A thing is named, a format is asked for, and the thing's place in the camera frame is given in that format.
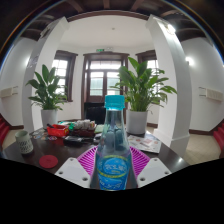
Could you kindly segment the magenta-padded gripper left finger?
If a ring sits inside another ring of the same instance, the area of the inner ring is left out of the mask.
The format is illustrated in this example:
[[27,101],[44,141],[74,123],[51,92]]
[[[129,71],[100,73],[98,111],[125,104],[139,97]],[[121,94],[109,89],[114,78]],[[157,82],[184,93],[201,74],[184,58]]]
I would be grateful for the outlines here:
[[68,158],[55,175],[83,188],[89,188],[95,167],[96,151],[97,147],[94,146],[78,158]]

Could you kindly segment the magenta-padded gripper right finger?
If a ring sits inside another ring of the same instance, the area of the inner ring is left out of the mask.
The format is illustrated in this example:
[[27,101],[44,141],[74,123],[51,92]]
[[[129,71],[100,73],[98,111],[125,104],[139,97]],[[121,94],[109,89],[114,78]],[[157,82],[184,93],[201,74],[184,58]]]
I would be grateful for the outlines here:
[[163,162],[155,157],[149,158],[142,151],[131,147],[132,169],[138,187],[143,187],[171,174]]

